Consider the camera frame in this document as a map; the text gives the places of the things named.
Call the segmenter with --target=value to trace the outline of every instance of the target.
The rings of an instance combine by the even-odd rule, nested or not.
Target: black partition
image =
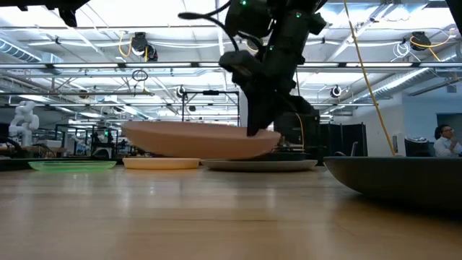
[[[330,156],[336,152],[342,152],[350,156],[354,143],[356,151],[354,156],[367,156],[367,139],[366,125],[342,125],[342,124],[322,124],[321,127],[321,145],[327,147],[327,153]]]

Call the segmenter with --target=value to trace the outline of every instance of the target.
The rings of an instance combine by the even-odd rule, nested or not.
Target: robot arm
[[[326,26],[323,18],[315,14],[326,2],[230,0],[227,4],[230,8],[225,31],[230,37],[239,35],[256,41],[256,38],[271,33],[268,44],[260,45],[255,56],[248,51],[239,51],[235,45],[235,51],[225,53],[219,60],[219,65],[232,73],[232,81],[247,97],[249,137],[259,129],[267,128],[285,112],[318,113],[306,100],[292,96],[290,92],[296,87],[293,77],[297,65],[305,63],[302,52],[308,35],[317,35]],[[213,20],[211,16],[216,13],[182,13],[179,17]]]

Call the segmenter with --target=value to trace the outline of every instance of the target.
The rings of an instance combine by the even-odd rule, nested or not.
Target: workstation
[[[5,259],[460,259],[460,3],[127,3],[0,3]]]

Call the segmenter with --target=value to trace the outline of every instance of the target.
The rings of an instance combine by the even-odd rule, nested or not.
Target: white ceiling
[[[219,0],[218,4],[222,5],[225,2],[226,0]],[[377,8],[377,2],[371,0],[365,4],[350,5],[352,9],[350,15],[355,26],[360,27],[362,23],[367,21],[368,17]],[[42,6],[32,6],[28,12],[21,12],[16,7],[7,7],[0,9],[0,37],[2,34],[6,35],[18,40],[24,46],[33,44],[34,46],[30,46],[31,49],[54,53],[66,63],[121,62],[121,59],[118,59],[118,57],[121,57],[118,46],[99,47],[100,52],[97,53],[90,46],[82,46],[84,45],[82,36],[95,45],[106,43],[114,43],[116,45],[122,33],[125,33],[123,41],[128,41],[134,32],[144,31],[147,33],[149,41],[157,43],[155,47],[159,54],[159,61],[217,62],[220,57],[219,37],[223,37],[225,51],[232,50],[227,36],[207,21],[190,21],[177,18],[177,14],[184,11],[210,12],[216,9],[215,4],[214,0],[91,0],[76,13],[79,24],[79,28],[77,28],[78,33],[66,28],[58,16]],[[409,39],[411,33],[414,31],[425,31],[433,43],[440,43],[448,38],[449,28],[455,27],[453,18],[447,8],[418,9],[409,14],[406,9],[412,10],[412,8],[410,6],[405,7],[399,7],[384,18],[379,19],[378,22],[373,23],[359,36],[361,43],[385,44],[384,46],[373,47],[362,46],[361,53],[365,61],[389,62],[395,59],[396,56],[393,54],[393,49],[396,47],[395,43],[403,38]],[[223,12],[219,16],[219,19],[224,21],[225,14],[226,12]],[[307,45],[303,52],[307,61],[326,61],[339,47],[340,42],[345,40],[350,34],[347,16],[340,1],[332,1],[331,5],[322,8],[321,14],[330,25],[320,35],[311,35],[309,41],[325,38],[327,41],[337,42],[337,44],[318,43]],[[452,38],[448,44],[436,48],[435,51],[438,52],[447,48],[460,38],[458,31],[455,31],[454,35],[456,35],[456,38]],[[59,37],[59,40],[62,42],[76,43],[79,46],[69,44],[57,45],[54,43],[56,37]],[[191,44],[196,46],[199,44],[208,44],[208,46],[206,48],[187,48],[191,47]],[[246,49],[244,43],[239,44],[239,47]],[[127,52],[128,46],[124,45],[123,50]],[[412,52],[420,59],[425,59],[431,55],[429,51]],[[138,62],[141,60],[141,57],[131,54],[128,58],[124,57],[124,59]],[[19,62],[4,54],[0,55],[0,60],[3,62]],[[350,45],[334,61],[357,61],[357,53],[354,46]],[[187,69],[176,71],[178,73],[192,72],[191,69],[189,71]],[[383,78],[386,75],[370,74],[373,81],[374,79]],[[317,102],[325,102],[329,99],[328,91],[334,85],[341,87],[354,85],[354,90],[358,89],[358,92],[361,88],[365,87],[364,82],[361,80],[362,75],[359,73],[299,73],[298,76],[302,96],[308,100]],[[58,79],[58,81],[63,82],[66,79]],[[227,90],[238,90],[231,82],[231,75],[228,73],[224,74],[222,71],[209,71],[199,77],[158,77],[157,79],[158,81],[149,79],[145,83],[145,87],[150,92],[163,98],[161,102],[174,103],[175,100],[172,100],[169,95],[174,95],[175,87],[180,85],[190,90],[224,90],[225,87]],[[50,79],[32,80],[41,83],[47,88],[51,87]],[[97,86],[97,91],[114,91],[121,84],[123,84],[121,78],[78,78],[73,81],[73,84],[67,84],[63,89],[74,91],[78,87],[84,87],[88,90],[93,90],[93,87]],[[169,95],[161,90],[161,85],[169,89]],[[133,101],[133,98],[145,99],[146,97],[131,97],[131,101]],[[198,98],[201,98],[201,100],[198,99],[201,102],[212,101],[209,97]],[[120,97],[120,99],[126,100],[127,97]],[[231,100],[225,96],[215,97],[214,100],[216,102],[229,102],[231,104]],[[152,110],[148,108],[140,109],[147,115],[150,115],[150,111]],[[237,113],[235,108],[222,107],[219,109],[212,112],[218,114],[234,111]],[[162,114],[159,112],[171,113],[166,108],[156,111],[157,115]],[[205,108],[198,109],[197,113],[211,114],[210,110]]]

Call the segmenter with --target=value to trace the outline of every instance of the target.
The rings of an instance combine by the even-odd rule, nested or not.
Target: ceiling
[[[91,0],[76,13],[78,28],[69,29],[57,15],[57,11],[48,11],[43,6],[31,6],[28,12],[21,12],[16,7],[0,8],[0,38],[15,39],[21,46],[31,51],[52,53],[64,63],[112,63],[140,62],[143,58],[131,54],[125,57],[119,51],[119,41],[123,52],[128,52],[130,37],[135,32],[146,32],[148,41],[157,49],[159,62],[214,62],[224,51],[232,51],[227,36],[205,20],[183,20],[177,17],[180,12],[206,13],[225,4],[225,0]],[[400,62],[426,59],[429,51],[407,51],[399,49],[405,55],[398,56],[396,49],[403,39],[409,39],[412,32],[423,31],[433,44],[450,40],[437,48],[436,53],[452,46],[460,40],[460,34],[448,8],[425,8],[428,1],[402,1],[411,4],[380,5],[380,1],[351,1],[350,16],[357,29],[362,57],[365,61]],[[375,22],[367,22],[371,15],[376,15],[379,8],[383,10],[375,16]],[[357,52],[353,44],[342,45],[350,36],[349,24],[342,1],[329,1],[320,10],[329,23],[320,35],[310,35],[303,56],[307,62],[316,61],[353,61],[357,62]],[[219,15],[224,22],[226,12]],[[247,49],[245,41],[236,38],[240,49]],[[20,60],[0,53],[2,63],[21,63]],[[8,70],[27,84],[8,84],[8,77],[0,88],[4,92],[48,92],[54,86],[61,86],[58,91],[90,92],[134,91],[136,82],[131,79],[127,69],[124,76],[114,74],[113,69],[64,69],[62,74],[52,75],[40,70]],[[231,81],[231,75],[219,68],[184,68],[184,69],[147,69],[151,76],[146,82],[136,86],[136,91],[145,90],[153,95],[119,95],[119,103],[178,103],[175,91],[183,86],[187,91],[226,90],[238,91]],[[87,72],[106,74],[104,77],[85,76]],[[372,83],[390,76],[387,71],[370,73]],[[354,97],[365,89],[362,73],[339,71],[301,71],[298,73],[300,94],[314,103],[336,103],[329,95],[329,90],[338,85],[351,90],[348,95]],[[198,106],[196,111],[186,113],[187,118],[205,121],[220,120],[222,124],[236,122],[236,95],[203,96],[197,95],[189,105],[194,103],[220,103],[225,105]],[[81,99],[77,96],[50,97],[49,103],[96,103],[93,96]],[[139,107],[134,108],[134,118],[145,115],[148,118],[179,120],[181,107]],[[68,108],[67,116],[79,109]],[[111,107],[91,108],[92,113],[117,119],[128,114]]]

